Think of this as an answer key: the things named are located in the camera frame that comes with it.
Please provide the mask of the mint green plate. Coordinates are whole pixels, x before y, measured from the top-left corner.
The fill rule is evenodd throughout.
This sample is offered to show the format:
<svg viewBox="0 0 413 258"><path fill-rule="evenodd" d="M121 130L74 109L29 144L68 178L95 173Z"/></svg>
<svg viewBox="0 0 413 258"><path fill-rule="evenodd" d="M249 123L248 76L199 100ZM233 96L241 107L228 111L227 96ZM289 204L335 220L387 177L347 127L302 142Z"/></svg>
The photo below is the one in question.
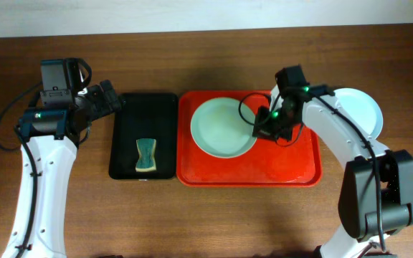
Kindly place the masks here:
<svg viewBox="0 0 413 258"><path fill-rule="evenodd" d="M202 103L191 117L190 132L196 145L215 158L236 158L251 150L253 111L239 100L217 97Z"/></svg>

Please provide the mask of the green and yellow sponge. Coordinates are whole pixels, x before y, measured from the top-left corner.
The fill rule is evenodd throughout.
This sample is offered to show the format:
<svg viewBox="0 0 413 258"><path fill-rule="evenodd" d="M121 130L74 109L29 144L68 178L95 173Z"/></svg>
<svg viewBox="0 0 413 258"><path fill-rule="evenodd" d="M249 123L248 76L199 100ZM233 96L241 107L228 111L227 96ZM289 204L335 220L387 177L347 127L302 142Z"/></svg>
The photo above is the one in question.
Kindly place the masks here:
<svg viewBox="0 0 413 258"><path fill-rule="evenodd" d="M136 162L137 172L151 172L156 170L156 139L140 138L136 141L138 160Z"/></svg>

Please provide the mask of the light blue plate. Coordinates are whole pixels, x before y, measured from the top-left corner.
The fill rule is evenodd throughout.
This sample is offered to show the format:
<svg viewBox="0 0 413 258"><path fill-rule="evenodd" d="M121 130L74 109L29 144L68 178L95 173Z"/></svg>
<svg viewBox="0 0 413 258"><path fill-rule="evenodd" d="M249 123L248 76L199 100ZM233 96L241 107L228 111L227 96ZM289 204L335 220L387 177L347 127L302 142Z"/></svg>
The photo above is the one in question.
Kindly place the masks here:
<svg viewBox="0 0 413 258"><path fill-rule="evenodd" d="M374 139L382 131L384 119L378 103L368 94L353 88L334 90L345 111Z"/></svg>

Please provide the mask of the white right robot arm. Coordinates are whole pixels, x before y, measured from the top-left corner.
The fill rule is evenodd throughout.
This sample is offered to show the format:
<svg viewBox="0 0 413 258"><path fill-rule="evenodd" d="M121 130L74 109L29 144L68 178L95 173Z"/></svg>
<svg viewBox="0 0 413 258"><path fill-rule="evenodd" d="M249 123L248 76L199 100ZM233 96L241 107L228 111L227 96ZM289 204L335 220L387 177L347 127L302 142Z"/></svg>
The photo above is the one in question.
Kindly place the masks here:
<svg viewBox="0 0 413 258"><path fill-rule="evenodd" d="M366 133L327 85L281 87L275 98L283 100L282 107L258 111L253 134L276 139L277 129L304 125L344 169L341 224L313 256L363 257L373 248L386 252L385 239L413 225L413 157Z"/></svg>

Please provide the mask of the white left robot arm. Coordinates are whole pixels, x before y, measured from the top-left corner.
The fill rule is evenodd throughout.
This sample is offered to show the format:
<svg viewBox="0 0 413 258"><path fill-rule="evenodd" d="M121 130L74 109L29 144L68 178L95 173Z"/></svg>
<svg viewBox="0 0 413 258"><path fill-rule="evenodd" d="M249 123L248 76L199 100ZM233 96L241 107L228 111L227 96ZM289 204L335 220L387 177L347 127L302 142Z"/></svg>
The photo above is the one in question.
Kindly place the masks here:
<svg viewBox="0 0 413 258"><path fill-rule="evenodd" d="M65 257L65 207L82 131L122 108L110 81L37 92L14 132L22 180L4 257Z"/></svg>

